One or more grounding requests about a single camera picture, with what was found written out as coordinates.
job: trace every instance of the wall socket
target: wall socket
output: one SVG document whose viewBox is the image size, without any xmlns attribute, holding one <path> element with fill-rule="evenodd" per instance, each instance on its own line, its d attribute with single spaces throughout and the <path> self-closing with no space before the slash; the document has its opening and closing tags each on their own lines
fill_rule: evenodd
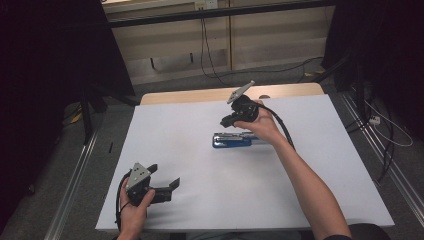
<svg viewBox="0 0 424 240">
<path fill-rule="evenodd" d="M 194 2 L 194 10 L 199 11 L 201 9 L 217 9 L 218 0 L 207 0 L 207 1 L 196 1 Z"/>
<path fill-rule="evenodd" d="M 380 124 L 380 117 L 379 116 L 371 116 L 370 117 L 370 123 L 374 125 Z"/>
<path fill-rule="evenodd" d="M 199 11 L 199 10 L 206 10 L 206 1 L 196 1 L 194 2 L 194 10 Z"/>
<path fill-rule="evenodd" d="M 218 8 L 218 0 L 207 0 L 206 9 L 217 9 Z"/>
</svg>

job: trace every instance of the white paper sheet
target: white paper sheet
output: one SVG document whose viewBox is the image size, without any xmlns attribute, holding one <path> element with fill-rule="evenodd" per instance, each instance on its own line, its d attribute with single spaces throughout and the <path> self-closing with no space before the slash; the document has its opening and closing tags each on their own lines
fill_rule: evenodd
<svg viewBox="0 0 424 240">
<path fill-rule="evenodd" d="M 327 183 L 349 224 L 393 225 L 329 97 L 266 99 L 283 119 L 296 150 Z M 181 178 L 172 201 L 151 205 L 147 231 L 271 230 L 309 227 L 270 145 L 214 149 L 230 114 L 225 102 L 144 105 L 135 109 L 96 229 L 116 231 L 115 198 L 135 162 L 158 164 L 153 187 Z"/>
</svg>

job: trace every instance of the person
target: person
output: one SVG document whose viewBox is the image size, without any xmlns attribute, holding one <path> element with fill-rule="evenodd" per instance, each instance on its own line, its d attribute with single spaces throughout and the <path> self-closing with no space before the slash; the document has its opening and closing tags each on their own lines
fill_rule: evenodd
<svg viewBox="0 0 424 240">
<path fill-rule="evenodd" d="M 254 122 L 237 121 L 234 127 L 248 129 L 274 147 L 316 240 L 351 239 L 349 227 L 333 193 L 281 134 L 270 112 L 260 108 Z M 122 210 L 119 240 L 138 239 L 153 196 L 154 192 L 149 191 L 139 207 L 129 205 Z M 124 188 L 121 189 L 120 197 L 123 203 L 129 200 Z"/>
</svg>

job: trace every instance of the black sleeve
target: black sleeve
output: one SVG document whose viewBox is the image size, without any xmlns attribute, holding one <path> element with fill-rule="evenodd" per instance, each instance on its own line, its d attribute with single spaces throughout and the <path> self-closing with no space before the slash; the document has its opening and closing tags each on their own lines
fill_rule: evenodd
<svg viewBox="0 0 424 240">
<path fill-rule="evenodd" d="M 326 237 L 324 240 L 352 240 L 352 238 L 343 235 L 333 235 Z"/>
</svg>

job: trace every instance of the blue stapler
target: blue stapler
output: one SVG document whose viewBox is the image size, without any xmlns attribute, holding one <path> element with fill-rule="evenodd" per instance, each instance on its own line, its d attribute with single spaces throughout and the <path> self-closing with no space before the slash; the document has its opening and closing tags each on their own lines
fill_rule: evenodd
<svg viewBox="0 0 424 240">
<path fill-rule="evenodd" d="M 266 144 L 252 132 L 243 133 L 214 133 L 212 146 L 214 148 L 248 147 L 254 144 Z"/>
</svg>

